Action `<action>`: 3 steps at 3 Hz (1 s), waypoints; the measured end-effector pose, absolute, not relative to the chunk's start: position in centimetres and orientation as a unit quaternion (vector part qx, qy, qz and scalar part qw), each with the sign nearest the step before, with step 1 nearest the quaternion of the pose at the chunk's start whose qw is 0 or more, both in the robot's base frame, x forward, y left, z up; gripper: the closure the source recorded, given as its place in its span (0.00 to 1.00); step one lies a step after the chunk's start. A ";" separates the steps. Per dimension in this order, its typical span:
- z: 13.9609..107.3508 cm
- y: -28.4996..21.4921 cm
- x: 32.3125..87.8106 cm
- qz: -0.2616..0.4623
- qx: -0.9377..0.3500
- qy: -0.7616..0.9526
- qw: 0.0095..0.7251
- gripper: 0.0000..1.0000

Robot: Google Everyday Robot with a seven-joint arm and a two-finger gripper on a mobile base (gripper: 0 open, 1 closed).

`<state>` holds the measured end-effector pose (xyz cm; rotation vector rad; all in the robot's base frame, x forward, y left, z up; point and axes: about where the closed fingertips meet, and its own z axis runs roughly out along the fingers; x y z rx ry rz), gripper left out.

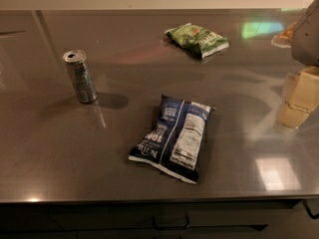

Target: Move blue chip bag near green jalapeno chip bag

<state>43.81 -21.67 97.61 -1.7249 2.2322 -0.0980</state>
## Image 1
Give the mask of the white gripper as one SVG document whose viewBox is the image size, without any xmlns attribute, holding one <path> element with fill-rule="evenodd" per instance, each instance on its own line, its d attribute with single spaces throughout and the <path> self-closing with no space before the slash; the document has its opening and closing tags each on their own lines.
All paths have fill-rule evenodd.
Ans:
<svg viewBox="0 0 319 239">
<path fill-rule="evenodd" d="M 279 105 L 276 119 L 282 125 L 299 128 L 319 106 L 319 0 L 306 8 L 296 22 L 291 44 L 292 57 L 309 66 L 294 78 L 288 103 Z"/>
</svg>

